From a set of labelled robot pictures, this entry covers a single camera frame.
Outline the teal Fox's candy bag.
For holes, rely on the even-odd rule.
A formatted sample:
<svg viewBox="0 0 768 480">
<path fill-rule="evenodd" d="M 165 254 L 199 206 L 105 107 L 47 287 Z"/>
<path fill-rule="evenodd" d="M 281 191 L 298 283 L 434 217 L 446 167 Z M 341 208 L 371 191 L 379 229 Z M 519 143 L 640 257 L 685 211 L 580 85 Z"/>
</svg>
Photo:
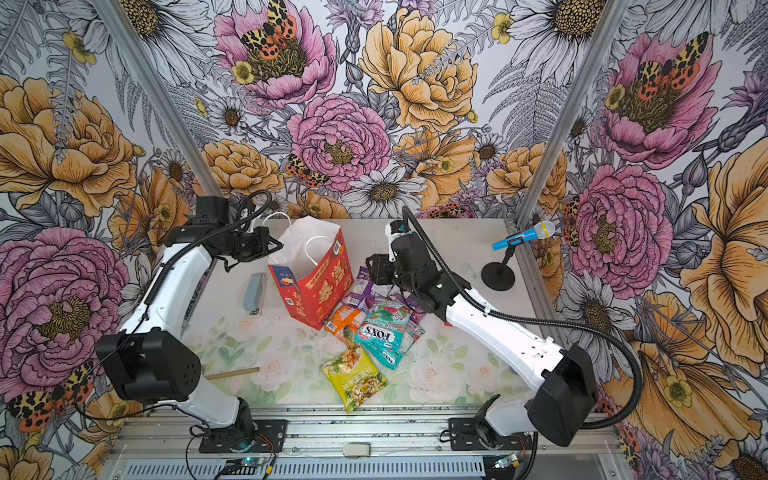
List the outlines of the teal Fox's candy bag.
<svg viewBox="0 0 768 480">
<path fill-rule="evenodd" d="M 425 331 L 412 321 L 405 325 L 403 331 L 365 322 L 358 328 L 355 341 L 384 367 L 395 370 L 411 346 L 424 333 Z"/>
</svg>

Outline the red paper gift bag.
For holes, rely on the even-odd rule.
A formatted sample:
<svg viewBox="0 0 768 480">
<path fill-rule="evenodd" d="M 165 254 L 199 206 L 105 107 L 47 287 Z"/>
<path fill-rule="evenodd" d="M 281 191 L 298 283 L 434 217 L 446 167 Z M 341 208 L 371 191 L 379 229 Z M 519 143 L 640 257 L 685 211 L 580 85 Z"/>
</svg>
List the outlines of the red paper gift bag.
<svg viewBox="0 0 768 480">
<path fill-rule="evenodd" d="M 279 242 L 282 248 L 267 260 L 279 296 L 290 317 L 320 330 L 353 282 L 341 227 L 308 216 Z"/>
</svg>

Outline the yellow snack bag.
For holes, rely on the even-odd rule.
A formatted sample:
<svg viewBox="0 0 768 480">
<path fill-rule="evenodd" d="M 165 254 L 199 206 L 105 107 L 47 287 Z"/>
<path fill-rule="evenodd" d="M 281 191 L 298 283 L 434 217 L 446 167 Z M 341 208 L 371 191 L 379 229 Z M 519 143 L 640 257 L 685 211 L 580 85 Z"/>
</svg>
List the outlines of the yellow snack bag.
<svg viewBox="0 0 768 480">
<path fill-rule="evenodd" d="M 389 385 L 362 346 L 348 349 L 321 367 L 350 414 Z"/>
</svg>

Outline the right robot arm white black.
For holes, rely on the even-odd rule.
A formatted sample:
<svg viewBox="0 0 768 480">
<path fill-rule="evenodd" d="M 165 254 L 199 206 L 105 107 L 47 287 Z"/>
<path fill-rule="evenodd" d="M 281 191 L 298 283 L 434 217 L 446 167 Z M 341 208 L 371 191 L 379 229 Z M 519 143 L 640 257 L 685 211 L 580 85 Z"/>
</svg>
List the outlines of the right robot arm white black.
<svg viewBox="0 0 768 480">
<path fill-rule="evenodd" d="M 469 334 L 511 367 L 531 390 L 528 399 L 496 394 L 475 416 L 475 434 L 488 449 L 518 433 L 538 433 L 567 447 L 597 402 L 588 354 L 564 349 L 516 322 L 491 315 L 491 304 L 463 278 L 438 268 L 425 241 L 404 220 L 385 228 L 388 251 L 367 258 L 378 285 L 402 288 L 420 309 Z"/>
</svg>

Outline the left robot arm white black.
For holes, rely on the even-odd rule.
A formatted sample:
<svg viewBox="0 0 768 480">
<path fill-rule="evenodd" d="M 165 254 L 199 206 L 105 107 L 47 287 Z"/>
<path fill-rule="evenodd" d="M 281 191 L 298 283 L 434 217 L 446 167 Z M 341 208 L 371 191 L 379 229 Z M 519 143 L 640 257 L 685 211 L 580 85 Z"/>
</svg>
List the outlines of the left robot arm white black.
<svg viewBox="0 0 768 480">
<path fill-rule="evenodd" d="M 168 405 L 198 420 L 208 439 L 234 452 L 256 441 L 250 408 L 203 376 L 199 357 L 182 335 L 216 262 L 231 269 L 282 248 L 268 227 L 252 224 L 271 201 L 266 190 L 248 195 L 236 210 L 224 197 L 198 198 L 194 216 L 171 230 L 139 305 L 117 333 L 95 347 L 97 365 L 121 399 L 149 409 Z"/>
</svg>

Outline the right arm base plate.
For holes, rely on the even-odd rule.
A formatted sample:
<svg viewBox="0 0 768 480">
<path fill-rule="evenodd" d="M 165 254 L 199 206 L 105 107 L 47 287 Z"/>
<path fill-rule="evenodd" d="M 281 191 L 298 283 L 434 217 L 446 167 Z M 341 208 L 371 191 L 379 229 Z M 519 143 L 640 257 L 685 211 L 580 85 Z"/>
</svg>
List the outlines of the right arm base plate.
<svg viewBox="0 0 768 480">
<path fill-rule="evenodd" d="M 530 434 L 515 433 L 501 436 L 485 421 L 476 418 L 453 417 L 448 419 L 447 433 L 441 435 L 452 451 L 530 451 L 533 438 Z"/>
</svg>

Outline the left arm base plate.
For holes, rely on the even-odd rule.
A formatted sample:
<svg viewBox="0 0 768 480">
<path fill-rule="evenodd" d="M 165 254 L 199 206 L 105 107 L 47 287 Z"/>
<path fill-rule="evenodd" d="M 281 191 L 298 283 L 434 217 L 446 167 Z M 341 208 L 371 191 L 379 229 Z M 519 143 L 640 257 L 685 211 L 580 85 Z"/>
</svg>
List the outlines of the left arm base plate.
<svg viewBox="0 0 768 480">
<path fill-rule="evenodd" d="M 288 422 L 257 419 L 253 426 L 241 431 L 235 425 L 213 429 L 201 440 L 202 454 L 280 453 L 286 439 Z"/>
</svg>

